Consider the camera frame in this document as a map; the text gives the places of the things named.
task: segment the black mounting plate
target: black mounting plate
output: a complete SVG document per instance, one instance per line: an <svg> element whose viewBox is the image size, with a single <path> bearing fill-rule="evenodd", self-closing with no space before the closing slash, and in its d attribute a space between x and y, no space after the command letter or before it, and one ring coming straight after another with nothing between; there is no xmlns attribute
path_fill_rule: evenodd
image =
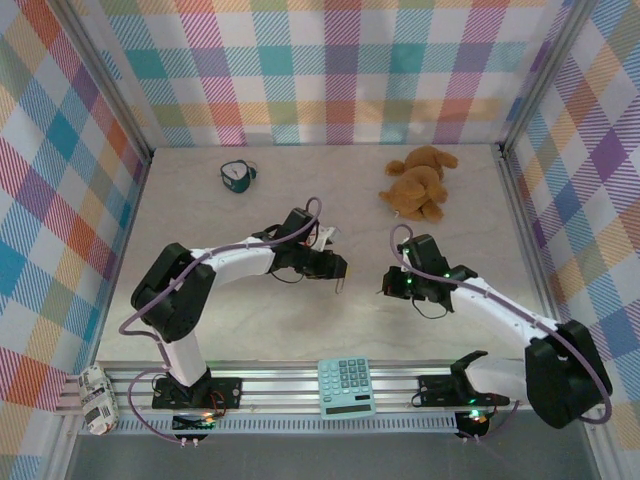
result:
<svg viewBox="0 0 640 480"><path fill-rule="evenodd" d="M219 392L225 399L217 395L215 398L216 408L224 410L225 404L227 410L237 410L240 408L240 399L242 397L242 379L234 377L225 378L208 378L206 386L209 392ZM151 408L154 410L185 410L189 408L207 408L213 409L213 398L205 395L201 402L193 402L178 386L167 377L158 378L155 383L153 401Z"/></svg>
<svg viewBox="0 0 640 480"><path fill-rule="evenodd" d="M502 395L482 393L463 399L456 391L451 375L421 375L418 388L421 407L505 407L510 403Z"/></svg>

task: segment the calculator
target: calculator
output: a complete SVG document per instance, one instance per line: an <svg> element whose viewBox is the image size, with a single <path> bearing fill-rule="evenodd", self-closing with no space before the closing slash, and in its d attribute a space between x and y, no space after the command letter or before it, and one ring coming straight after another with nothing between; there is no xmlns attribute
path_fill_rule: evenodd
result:
<svg viewBox="0 0 640 480"><path fill-rule="evenodd" d="M318 362L320 415L325 420L348 420L376 413L369 361L364 357Z"/></svg>

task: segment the teddy bear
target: teddy bear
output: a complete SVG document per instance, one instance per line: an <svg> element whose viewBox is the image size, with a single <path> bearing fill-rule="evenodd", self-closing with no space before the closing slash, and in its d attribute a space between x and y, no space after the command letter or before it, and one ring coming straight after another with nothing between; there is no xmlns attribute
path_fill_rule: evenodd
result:
<svg viewBox="0 0 640 480"><path fill-rule="evenodd" d="M458 159L435 147L417 148L404 163L394 160L387 165L387 175L399 175L400 178L388 192L380 192L379 196L401 217L437 223L444 216L438 204L446 202L448 197L447 189L442 185L443 166L456 168Z"/></svg>

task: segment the plaid wall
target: plaid wall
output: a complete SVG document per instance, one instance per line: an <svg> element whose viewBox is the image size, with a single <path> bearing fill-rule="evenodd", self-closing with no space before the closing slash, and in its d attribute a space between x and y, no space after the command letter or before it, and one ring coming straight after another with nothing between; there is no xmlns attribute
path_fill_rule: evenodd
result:
<svg viewBox="0 0 640 480"><path fill-rule="evenodd" d="M640 0L601 0L516 152L565 318L614 377L614 422L640 469Z"/></svg>
<svg viewBox="0 0 640 480"><path fill-rule="evenodd" d="M44 0L0 0L0 479L30 479L106 306L142 164Z"/></svg>
<svg viewBox="0 0 640 480"><path fill-rule="evenodd" d="M149 142L191 147L497 141L571 2L74 4Z"/></svg>

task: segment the purple cable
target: purple cable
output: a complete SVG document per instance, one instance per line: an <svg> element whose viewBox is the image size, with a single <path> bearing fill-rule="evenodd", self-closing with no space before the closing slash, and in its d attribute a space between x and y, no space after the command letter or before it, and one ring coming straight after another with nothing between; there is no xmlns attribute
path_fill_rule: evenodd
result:
<svg viewBox="0 0 640 480"><path fill-rule="evenodd" d="M140 415L138 413L138 411L135 409L135 407L133 406L133 401L131 398L131 393L133 391L133 385L135 383L137 383L143 376L149 374L149 373L166 373L171 369L171 362L169 360L169 357L167 355L167 352L164 348L164 345L162 344L162 340L160 339L160 337L158 335L156 335L155 333L152 332L148 332L145 330L127 330L127 327L129 327L129 325L131 325L133 322L135 322L136 320L138 320L139 318L141 318L144 314L146 314L149 310L151 310L153 307L155 307L158 303L160 303L163 299L165 299L173 290L175 290L175 288L180 285L184 279L187 277L187 275L189 275L189 273L191 273L191 271L196 268L200 263L204 262L205 260L208 260L211 257L214 257L215 255L218 255L222 252L228 252L230 250L242 250L242 249L249 249L249 248L271 248L274 247L276 245L280 245L281 243L285 243L288 242L289 240L292 240L296 237L298 237L300 234L306 232L307 230L311 229L313 227L313 225L318 221L318 217L320 217L320 213L322 212L322 201L320 201L320 199L318 197L311 197L309 200L307 200L306 203L306 210L309 210L309 207L311 205L311 202L316 202L318 204L318 210L316 211L316 213L314 214L313 218L311 219L311 221L309 223L307 223L304 227L300 228L299 230L296 230L295 232L279 238L278 240L273 240L270 242L263 242L263 243L236 243L236 244L232 244L232 245L224 245L222 247L218 247L215 248L213 250L210 250L207 253L204 253L202 255L200 255L198 258L196 258L193 262L191 262L187 268L185 268L182 273L180 273L180 275L178 275L175 280L173 280L171 283L169 283L169 286L167 288L165 288L156 298L154 298L153 300L151 300L149 303L147 303L144 307L142 307L140 310L138 310L137 312L135 312L133 315L131 315L127 320L125 320L122 325L120 325L120 328L118 328L118 332L121 335L126 335L126 336L142 336L142 337L148 337L151 338L154 342L156 342L156 345L158 346L158 350L160 350L160 355L162 356L162 361L164 362L164 367L163 368L154 368L151 370L146 370L144 372L142 372L141 374L139 374L136 378L133 379L133 381L131 382L131 384L129 385L129 389L127 390L127 401L129 403L129 406L131 407L131 410L133 411L133 414L136 416L136 418L145 426L147 427L149 430L151 430L151 432L155 433L156 435L158 435L161 438L164 438L165 440L169 440L172 442L176 442L176 443L181 443L179 440L176 440L175 438L169 436L169 435L165 435L164 433L159 432L158 430L156 430L155 428L153 428L149 423L147 423L143 418L142 415Z"/></svg>
<svg viewBox="0 0 640 480"><path fill-rule="evenodd" d="M602 380L600 379L600 377L598 376L596 371L589 364L587 359L584 358L584 356L573 345L571 345L571 343L569 343L567 340L564 339L564 337L562 337L560 334L558 334L556 331L550 329L546 325L544 325L542 323L538 324L536 319L533 318L527 312L522 311L520 308L516 307L515 305L512 305L511 303L507 302L503 298L501 298L501 297L499 297L497 295L494 295L493 293L491 293L488 290L485 290L484 288L478 287L476 285L471 285L471 284L468 284L468 283L465 283L465 282L460 282L460 281L454 280L452 278L445 278L445 277L438 277L436 275L429 275L428 273L424 273L424 272L421 272L419 270L416 270L415 268L413 268L408 263L405 263L404 259L402 258L402 255L400 255L400 253L398 253L398 251L396 249L395 240L394 240L396 232L401 227L407 229L407 231L409 232L409 239L413 238L413 230L411 230L411 227L409 225L406 225L404 223L396 225L391 230L391 234L389 236L389 245L391 246L391 251L393 252L393 256L400 263L400 265L405 267L411 273L413 273L415 275L418 275L419 277L426 278L427 280L431 280L431 281L434 281L434 282L440 282L440 283L449 283L449 284L452 284L452 285L456 285L458 287L466 288L468 290L471 290L473 292L478 293L479 295L482 295L484 297L490 298L491 300L496 302L498 305L500 305L500 306L506 308L507 310L509 310L511 313L519 316L523 320L525 320L525 321L529 322L530 324L538 327L540 330L542 330L547 335L551 335L563 347L565 347L569 351L569 353L571 353L571 355L573 355L576 358L576 360L578 360L578 362L580 362L580 365L582 365L582 367L589 374L589 376L591 377L593 382L596 384L596 387L598 388L598 391L600 392L600 395L602 396L602 400L604 401L605 412L602 415L602 417L596 418L596 419L591 419L591 418L587 418L587 417L581 416L581 417L579 417L580 420L582 420L585 423L590 423L592 425L602 425L602 424L604 424L604 423L609 421L609 419L611 418L611 414L613 412L613 406L611 404L611 397L609 396L609 393L607 392L607 389L604 386L604 383L602 383Z"/></svg>

